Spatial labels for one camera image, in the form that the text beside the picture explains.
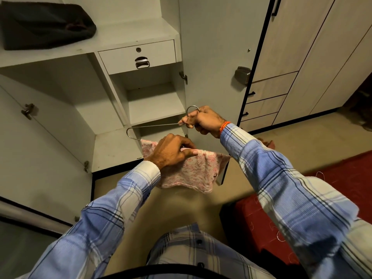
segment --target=beige tiled floor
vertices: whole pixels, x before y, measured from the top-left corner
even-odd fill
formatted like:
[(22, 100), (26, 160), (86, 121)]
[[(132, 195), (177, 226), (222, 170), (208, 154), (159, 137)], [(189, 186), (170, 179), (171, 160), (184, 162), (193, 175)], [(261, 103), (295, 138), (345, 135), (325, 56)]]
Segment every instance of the beige tiled floor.
[[(286, 155), (295, 169), (304, 173), (372, 150), (372, 132), (365, 131), (358, 124), (358, 118), (352, 114), (332, 113), (256, 136), (274, 140), (276, 149)], [(114, 188), (122, 176), (120, 173), (97, 180), (95, 197)], [(224, 184), (215, 184), (211, 194), (203, 195), (182, 187), (155, 188), (133, 225), (125, 232), (106, 274), (144, 265), (149, 250), (162, 234), (195, 221), (201, 230), (225, 243), (218, 217), (222, 204), (252, 192), (252, 187), (233, 160)]]

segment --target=drawer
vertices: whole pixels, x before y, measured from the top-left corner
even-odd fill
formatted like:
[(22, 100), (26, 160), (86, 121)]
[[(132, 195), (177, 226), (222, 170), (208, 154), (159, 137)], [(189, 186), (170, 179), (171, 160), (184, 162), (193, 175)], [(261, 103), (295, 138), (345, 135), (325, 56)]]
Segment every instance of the drawer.
[(108, 74), (176, 62), (173, 40), (100, 51), (99, 55)]
[(287, 95), (282, 95), (279, 97), (246, 104), (241, 120), (246, 121), (255, 117), (278, 112), (286, 96)]
[(263, 127), (271, 126), (274, 122), (275, 117), (276, 113), (256, 117), (247, 121), (242, 121), (239, 127), (247, 132), (257, 130)]
[(252, 83), (249, 94), (254, 94), (248, 95), (246, 104), (287, 94), (296, 75), (297, 72), (292, 72)]

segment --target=orange thread bracelet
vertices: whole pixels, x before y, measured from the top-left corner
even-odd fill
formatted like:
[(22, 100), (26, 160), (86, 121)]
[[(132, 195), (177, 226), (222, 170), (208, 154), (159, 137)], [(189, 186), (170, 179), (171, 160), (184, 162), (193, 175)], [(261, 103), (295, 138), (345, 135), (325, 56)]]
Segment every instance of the orange thread bracelet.
[(222, 134), (222, 130), (224, 130), (225, 126), (228, 125), (229, 123), (231, 123), (231, 122), (230, 121), (226, 121), (224, 124), (221, 125), (220, 135)]

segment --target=hand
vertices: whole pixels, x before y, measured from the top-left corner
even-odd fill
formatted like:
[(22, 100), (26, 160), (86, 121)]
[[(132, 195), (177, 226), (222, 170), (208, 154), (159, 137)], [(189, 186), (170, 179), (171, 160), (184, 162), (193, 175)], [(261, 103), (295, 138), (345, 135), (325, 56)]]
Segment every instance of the hand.
[(189, 116), (184, 116), (178, 123), (185, 122), (188, 128), (194, 128), (207, 135), (211, 133), (213, 137), (220, 137), (220, 128), (226, 122), (225, 119), (219, 116), (208, 106), (202, 106), (198, 110), (189, 113)]
[[(181, 151), (181, 146), (190, 149)], [(195, 145), (189, 138), (168, 134), (159, 141), (151, 155), (144, 160), (151, 161), (161, 170), (165, 166), (177, 164), (198, 155), (198, 151), (193, 149), (195, 149)]]

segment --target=pink garment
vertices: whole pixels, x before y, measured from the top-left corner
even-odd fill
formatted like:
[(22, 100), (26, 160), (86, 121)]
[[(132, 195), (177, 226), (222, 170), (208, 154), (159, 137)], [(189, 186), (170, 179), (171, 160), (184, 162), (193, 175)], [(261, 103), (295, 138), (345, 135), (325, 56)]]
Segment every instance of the pink garment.
[[(157, 142), (141, 140), (143, 157), (148, 157), (155, 149)], [(213, 183), (230, 160), (229, 155), (198, 150), (197, 156), (184, 162), (165, 167), (161, 170), (158, 187), (169, 188), (183, 185), (202, 193), (212, 192)]]

